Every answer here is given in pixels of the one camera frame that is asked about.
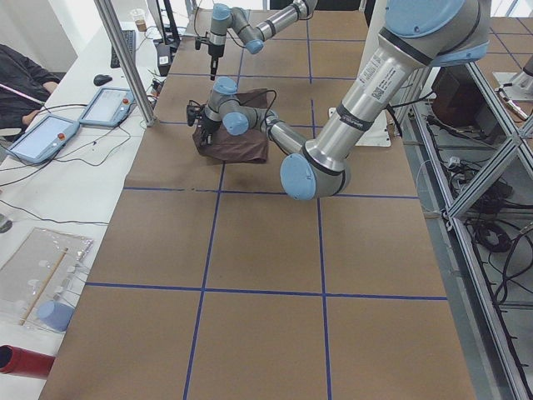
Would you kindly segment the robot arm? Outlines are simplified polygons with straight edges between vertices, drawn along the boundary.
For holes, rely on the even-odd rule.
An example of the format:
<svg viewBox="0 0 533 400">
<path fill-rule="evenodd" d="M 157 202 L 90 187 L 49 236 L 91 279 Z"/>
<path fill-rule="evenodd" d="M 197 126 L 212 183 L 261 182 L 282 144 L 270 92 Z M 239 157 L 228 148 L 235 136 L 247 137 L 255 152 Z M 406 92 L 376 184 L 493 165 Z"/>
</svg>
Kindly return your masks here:
<svg viewBox="0 0 533 400">
<path fill-rule="evenodd" d="M 449 67 L 483 58 L 489 47 L 491 4 L 488 1 L 378 1 L 371 15 L 375 52 L 329 117 L 320 134 L 305 139 L 270 108 L 246 107 L 237 98 L 237 83 L 217 77 L 228 30 L 251 54 L 266 40 L 315 11 L 314 1 L 294 1 L 253 27 L 243 9 L 217 3 L 211 26 L 196 47 L 207 44 L 214 82 L 201 121 L 207 133 L 225 127 L 233 136 L 257 128 L 285 154 L 281 185 L 296 200 L 330 197 L 341 192 L 351 174 L 346 157 L 407 78 L 417 69 Z"/>
<path fill-rule="evenodd" d="M 215 3 L 207 35 L 198 37 L 195 43 L 196 50 L 200 49 L 202 43 L 207 44 L 208 54 L 211 57 L 210 79 L 214 81 L 216 78 L 218 62 L 224 55 L 229 30 L 232 30 L 239 37 L 244 48 L 250 54 L 257 54 L 264 48 L 264 42 L 275 37 L 293 23 L 310 18 L 316 5 L 317 1 L 293 1 L 253 27 L 242 8 L 229 8 L 225 4 Z"/>
</svg>

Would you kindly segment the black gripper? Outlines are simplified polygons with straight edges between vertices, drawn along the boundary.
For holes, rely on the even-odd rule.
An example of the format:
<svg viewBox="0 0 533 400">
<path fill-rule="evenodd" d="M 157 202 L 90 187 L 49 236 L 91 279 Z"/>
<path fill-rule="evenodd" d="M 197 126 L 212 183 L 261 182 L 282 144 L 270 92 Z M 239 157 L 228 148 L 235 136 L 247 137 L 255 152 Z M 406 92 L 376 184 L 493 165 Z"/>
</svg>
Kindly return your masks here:
<svg viewBox="0 0 533 400">
<path fill-rule="evenodd" d="M 201 128 L 201 145 L 212 144 L 212 134 L 219 129 L 219 122 L 213 121 L 208 117 L 203 117 L 198 126 Z"/>
<path fill-rule="evenodd" d="M 224 56 L 225 44 L 208 43 L 208 54 L 212 57 L 210 63 L 210 79 L 214 81 L 217 77 L 219 58 Z"/>
</svg>

